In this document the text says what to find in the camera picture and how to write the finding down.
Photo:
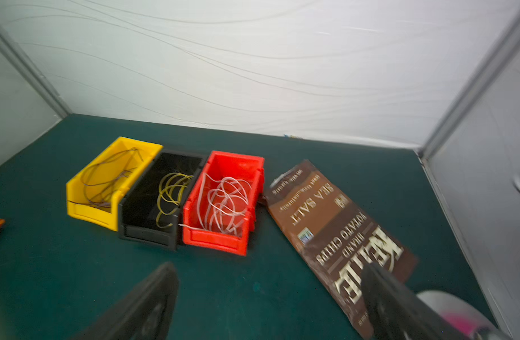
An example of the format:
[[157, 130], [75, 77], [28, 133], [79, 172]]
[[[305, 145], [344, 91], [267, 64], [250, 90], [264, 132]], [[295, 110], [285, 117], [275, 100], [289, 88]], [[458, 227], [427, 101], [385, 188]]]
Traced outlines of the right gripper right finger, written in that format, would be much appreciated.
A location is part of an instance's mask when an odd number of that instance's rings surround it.
[[376, 339], [466, 339], [377, 263], [362, 271], [361, 290]]

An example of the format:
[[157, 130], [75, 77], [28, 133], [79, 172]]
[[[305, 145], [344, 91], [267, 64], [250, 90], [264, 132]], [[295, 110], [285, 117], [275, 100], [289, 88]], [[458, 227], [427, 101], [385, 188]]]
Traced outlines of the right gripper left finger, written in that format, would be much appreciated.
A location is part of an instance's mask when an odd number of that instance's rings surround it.
[[179, 279], [165, 262], [73, 339], [166, 339]]

